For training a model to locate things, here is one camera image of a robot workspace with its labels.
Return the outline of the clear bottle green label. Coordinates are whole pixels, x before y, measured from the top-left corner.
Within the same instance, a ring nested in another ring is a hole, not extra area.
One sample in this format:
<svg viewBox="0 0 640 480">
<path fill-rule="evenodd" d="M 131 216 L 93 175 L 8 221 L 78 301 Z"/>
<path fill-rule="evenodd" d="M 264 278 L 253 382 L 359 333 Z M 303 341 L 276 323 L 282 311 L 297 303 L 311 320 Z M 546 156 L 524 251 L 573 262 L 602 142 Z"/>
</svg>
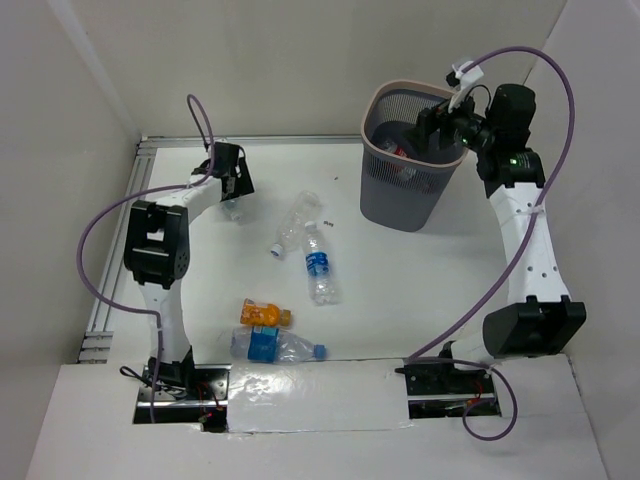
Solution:
<svg viewBox="0 0 640 480">
<path fill-rule="evenodd" d="M 243 219 L 244 210 L 240 198 L 229 199 L 221 202 L 220 209 L 225 216 L 233 222 L 240 222 Z"/>
</svg>

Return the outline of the red label water bottle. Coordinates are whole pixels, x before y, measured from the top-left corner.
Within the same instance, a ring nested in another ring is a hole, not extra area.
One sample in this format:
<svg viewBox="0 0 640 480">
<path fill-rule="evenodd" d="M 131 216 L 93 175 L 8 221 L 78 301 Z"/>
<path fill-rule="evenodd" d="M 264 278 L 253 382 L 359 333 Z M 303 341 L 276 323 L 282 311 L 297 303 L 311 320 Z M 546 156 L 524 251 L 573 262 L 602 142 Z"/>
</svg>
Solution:
<svg viewBox="0 0 640 480">
<path fill-rule="evenodd" d="M 379 145 L 379 148 L 391 155 L 412 159 L 412 156 L 405 149 L 403 149 L 398 143 L 390 138 L 385 139 Z"/>
</svg>

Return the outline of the blue label water bottle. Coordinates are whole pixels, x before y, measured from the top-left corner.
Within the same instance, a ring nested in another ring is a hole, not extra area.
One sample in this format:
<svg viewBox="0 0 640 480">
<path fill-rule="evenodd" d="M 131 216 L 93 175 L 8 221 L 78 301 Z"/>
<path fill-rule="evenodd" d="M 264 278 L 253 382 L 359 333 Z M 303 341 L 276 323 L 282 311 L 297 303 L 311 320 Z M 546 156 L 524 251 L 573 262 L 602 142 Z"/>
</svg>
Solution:
<svg viewBox="0 0 640 480">
<path fill-rule="evenodd" d="M 311 300 L 318 306 L 337 304 L 339 293 L 329 259 L 327 241 L 315 221 L 308 221 L 304 225 L 302 249 Z"/>
</svg>

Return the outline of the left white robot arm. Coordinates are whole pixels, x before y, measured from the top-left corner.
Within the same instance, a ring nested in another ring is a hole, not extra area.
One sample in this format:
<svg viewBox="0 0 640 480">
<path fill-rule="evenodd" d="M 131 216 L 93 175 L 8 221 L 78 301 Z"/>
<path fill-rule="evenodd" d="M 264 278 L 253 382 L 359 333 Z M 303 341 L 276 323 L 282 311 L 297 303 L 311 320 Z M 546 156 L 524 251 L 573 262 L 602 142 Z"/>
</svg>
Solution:
<svg viewBox="0 0 640 480">
<path fill-rule="evenodd" d="M 240 145 L 217 142 L 186 186 L 130 208 L 124 265 L 150 312 L 148 369 L 176 399 L 196 390 L 193 348 L 186 335 L 182 279 L 190 265 L 190 224 L 210 207 L 255 192 Z"/>
</svg>

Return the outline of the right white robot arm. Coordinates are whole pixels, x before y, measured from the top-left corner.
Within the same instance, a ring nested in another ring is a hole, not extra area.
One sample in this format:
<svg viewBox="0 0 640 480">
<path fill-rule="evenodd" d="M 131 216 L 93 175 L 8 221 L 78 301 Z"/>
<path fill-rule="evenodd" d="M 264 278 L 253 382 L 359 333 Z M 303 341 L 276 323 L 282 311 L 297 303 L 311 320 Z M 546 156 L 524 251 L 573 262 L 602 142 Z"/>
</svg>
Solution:
<svg viewBox="0 0 640 480">
<path fill-rule="evenodd" d="M 586 321 L 586 306 L 571 298 L 554 254 L 545 208 L 551 181 L 539 154 L 527 145 L 535 111 L 535 93 L 522 85 L 499 86 L 482 115 L 470 94 L 456 91 L 421 112 L 407 135 L 420 152 L 429 135 L 437 134 L 440 147 L 475 153 L 507 260 L 505 271 L 469 312 L 408 358 L 416 362 L 441 345 L 453 357 L 436 369 L 438 384 L 448 392 L 469 383 L 475 363 L 560 353 Z"/>
</svg>

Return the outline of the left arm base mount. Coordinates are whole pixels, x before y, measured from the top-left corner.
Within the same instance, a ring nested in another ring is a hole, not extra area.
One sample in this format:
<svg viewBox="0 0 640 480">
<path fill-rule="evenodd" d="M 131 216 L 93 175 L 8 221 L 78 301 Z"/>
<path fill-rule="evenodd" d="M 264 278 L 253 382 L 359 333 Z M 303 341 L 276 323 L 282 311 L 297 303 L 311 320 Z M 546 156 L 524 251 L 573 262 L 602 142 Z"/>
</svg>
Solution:
<svg viewBox="0 0 640 480">
<path fill-rule="evenodd" d="M 200 365 L 192 387 L 159 383 L 151 387 L 151 374 L 144 368 L 133 414 L 135 425 L 151 424 L 154 403 L 156 424 L 194 424 L 202 431 L 224 433 L 228 429 L 227 406 L 230 365 Z"/>
</svg>

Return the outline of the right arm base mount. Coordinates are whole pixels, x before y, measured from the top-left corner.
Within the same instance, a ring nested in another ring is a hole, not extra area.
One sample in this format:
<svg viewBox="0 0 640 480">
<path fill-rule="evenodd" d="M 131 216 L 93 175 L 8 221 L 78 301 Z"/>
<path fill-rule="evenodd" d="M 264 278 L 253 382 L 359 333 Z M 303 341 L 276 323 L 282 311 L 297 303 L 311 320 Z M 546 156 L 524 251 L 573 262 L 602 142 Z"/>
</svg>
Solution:
<svg viewBox="0 0 640 480">
<path fill-rule="evenodd" d="M 495 385 L 485 370 L 461 370 L 450 363 L 416 363 L 394 369 L 405 382 L 409 418 L 499 416 Z"/>
</svg>

